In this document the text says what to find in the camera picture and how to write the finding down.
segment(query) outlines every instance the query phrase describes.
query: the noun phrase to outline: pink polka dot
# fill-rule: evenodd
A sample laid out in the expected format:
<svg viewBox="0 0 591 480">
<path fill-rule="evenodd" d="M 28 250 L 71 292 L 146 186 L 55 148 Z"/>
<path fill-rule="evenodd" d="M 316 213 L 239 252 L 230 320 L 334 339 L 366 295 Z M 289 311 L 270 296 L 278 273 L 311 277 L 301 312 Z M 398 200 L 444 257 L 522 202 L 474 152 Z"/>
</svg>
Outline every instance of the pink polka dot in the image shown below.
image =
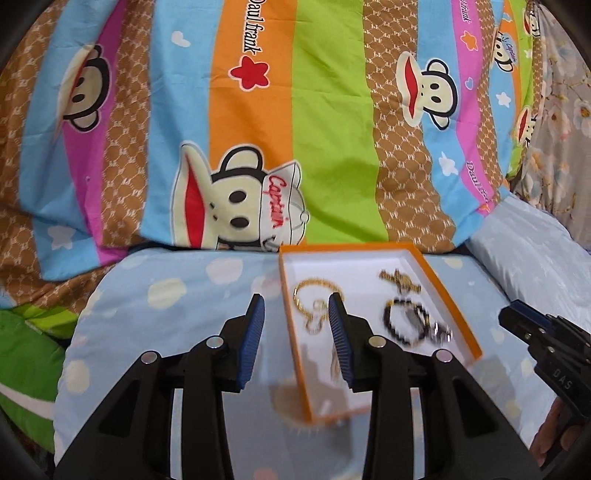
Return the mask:
<svg viewBox="0 0 591 480">
<path fill-rule="evenodd" d="M 277 473 L 271 468 L 258 468 L 252 480 L 278 480 Z"/>
</svg>

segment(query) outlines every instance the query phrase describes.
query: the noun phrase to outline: colorful striped blanket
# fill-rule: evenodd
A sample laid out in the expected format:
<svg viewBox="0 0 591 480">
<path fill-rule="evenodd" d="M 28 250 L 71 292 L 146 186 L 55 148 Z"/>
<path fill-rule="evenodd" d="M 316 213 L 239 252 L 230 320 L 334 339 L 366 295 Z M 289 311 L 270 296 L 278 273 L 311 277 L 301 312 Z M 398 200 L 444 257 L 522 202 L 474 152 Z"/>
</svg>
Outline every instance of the colorful striped blanket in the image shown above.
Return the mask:
<svg viewBox="0 0 591 480">
<path fill-rule="evenodd" d="M 0 76 L 0 307 L 79 311 L 143 239 L 453 249 L 531 139 L 537 37 L 526 0 L 56 0 Z"/>
</svg>

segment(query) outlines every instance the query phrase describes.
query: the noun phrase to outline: silver screw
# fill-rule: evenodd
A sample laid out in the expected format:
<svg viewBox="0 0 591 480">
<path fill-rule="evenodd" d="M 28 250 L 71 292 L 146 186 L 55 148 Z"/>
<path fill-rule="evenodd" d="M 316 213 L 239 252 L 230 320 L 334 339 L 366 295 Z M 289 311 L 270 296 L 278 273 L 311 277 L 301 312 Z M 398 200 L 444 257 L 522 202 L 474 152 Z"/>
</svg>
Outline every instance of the silver screw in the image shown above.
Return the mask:
<svg viewBox="0 0 591 480">
<path fill-rule="evenodd" d="M 445 364 L 453 360 L 453 354 L 449 350 L 444 349 L 438 350 L 435 357 L 437 357 L 437 360 Z"/>
<path fill-rule="evenodd" d="M 205 344 L 209 348 L 220 348 L 223 345 L 223 338 L 220 336 L 209 337 Z"/>
<path fill-rule="evenodd" d="M 143 364 L 149 365 L 153 364 L 156 359 L 158 358 L 158 354 L 156 352 L 144 352 L 140 357 L 140 360 Z"/>
<path fill-rule="evenodd" d="M 368 343 L 374 348 L 382 348 L 386 345 L 386 339 L 379 335 L 369 337 Z"/>
</svg>

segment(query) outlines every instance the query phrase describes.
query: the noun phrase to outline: floral fabric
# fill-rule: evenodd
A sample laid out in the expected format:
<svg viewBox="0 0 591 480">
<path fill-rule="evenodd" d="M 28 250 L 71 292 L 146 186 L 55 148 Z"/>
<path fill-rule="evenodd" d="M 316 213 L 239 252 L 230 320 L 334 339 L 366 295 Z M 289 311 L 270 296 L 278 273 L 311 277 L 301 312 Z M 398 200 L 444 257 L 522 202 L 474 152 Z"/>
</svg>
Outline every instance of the floral fabric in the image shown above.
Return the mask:
<svg viewBox="0 0 591 480">
<path fill-rule="evenodd" d="M 544 58 L 537 125 L 514 192 L 591 248 L 591 73 L 552 14 L 538 7 Z"/>
</svg>

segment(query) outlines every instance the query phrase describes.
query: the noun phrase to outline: polka dot tablecloth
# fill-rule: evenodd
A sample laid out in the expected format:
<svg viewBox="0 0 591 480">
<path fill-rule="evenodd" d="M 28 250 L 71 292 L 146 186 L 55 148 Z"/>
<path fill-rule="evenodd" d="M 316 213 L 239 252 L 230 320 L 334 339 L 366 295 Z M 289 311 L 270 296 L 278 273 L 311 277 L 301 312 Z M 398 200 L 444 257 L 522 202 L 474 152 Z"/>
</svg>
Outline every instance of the polka dot tablecloth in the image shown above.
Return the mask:
<svg viewBox="0 0 591 480">
<path fill-rule="evenodd" d="M 473 375 L 529 443 L 554 396 L 533 373 L 525 344 L 498 326 L 506 297 L 471 257 L 427 260 L 484 350 Z M 303 423 L 277 257 L 251 252 L 143 250 L 103 279 L 66 352 L 55 406 L 56 458 L 142 352 L 188 351 L 218 333 L 226 319 L 244 314 L 253 293 L 265 297 L 266 320 L 252 381 L 240 395 L 224 396 L 236 480 L 358 480 L 369 416 L 324 428 Z M 177 480 L 179 405 L 171 439 L 171 475 Z"/>
</svg>

